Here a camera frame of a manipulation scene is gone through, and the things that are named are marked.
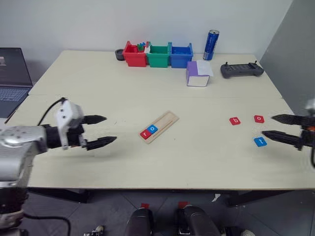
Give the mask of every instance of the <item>black controller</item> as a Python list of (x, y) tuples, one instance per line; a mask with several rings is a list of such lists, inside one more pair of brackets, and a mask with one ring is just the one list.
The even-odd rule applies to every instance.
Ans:
[(227, 62), (221, 66), (221, 73), (224, 78), (228, 79), (231, 76), (246, 76), (255, 75), (259, 76), (264, 73), (264, 69), (255, 63), (229, 65)]

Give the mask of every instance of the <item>table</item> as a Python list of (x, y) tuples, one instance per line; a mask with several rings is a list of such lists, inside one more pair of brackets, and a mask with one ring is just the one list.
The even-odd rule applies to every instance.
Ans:
[[(113, 53), (65, 51), (32, 89), (9, 125), (36, 125), (61, 95), (86, 115), (108, 118), (86, 125), (85, 138), (117, 136), (85, 151), (60, 148), (37, 156), (30, 187), (106, 189), (302, 189), (315, 187), (310, 150), (266, 138), (262, 130), (299, 134), (298, 126), (270, 117), (292, 114), (266, 73), (223, 79), (220, 65), (255, 61), (251, 55), (216, 55), (215, 76), (205, 88), (185, 85), (185, 70), (127, 67)], [(138, 133), (171, 110), (179, 120), (151, 144)], [(55, 125), (51, 112), (43, 123)], [(263, 115), (265, 123), (255, 123)], [(241, 125), (232, 126), (229, 118)]]

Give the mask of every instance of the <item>energy drink can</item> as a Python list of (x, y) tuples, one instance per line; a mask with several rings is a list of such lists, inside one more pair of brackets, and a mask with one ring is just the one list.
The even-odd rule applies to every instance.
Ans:
[(204, 60), (211, 60), (212, 59), (213, 53), (215, 52), (215, 47), (217, 44), (219, 33), (220, 32), (218, 30), (215, 30), (215, 29), (212, 29), (209, 31), (207, 42), (206, 42), (205, 52), (203, 54)]

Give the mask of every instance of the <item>laptop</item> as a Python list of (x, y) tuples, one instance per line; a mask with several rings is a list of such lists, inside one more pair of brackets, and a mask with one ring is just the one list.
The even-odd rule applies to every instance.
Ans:
[(0, 48), (0, 118), (8, 118), (33, 87), (21, 48)]

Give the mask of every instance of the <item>blue bin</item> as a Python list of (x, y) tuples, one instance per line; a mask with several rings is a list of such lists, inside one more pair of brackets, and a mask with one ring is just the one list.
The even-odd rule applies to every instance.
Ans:
[(170, 64), (172, 68), (187, 68), (187, 62), (193, 56), (191, 43), (188, 47), (173, 47), (171, 45)]

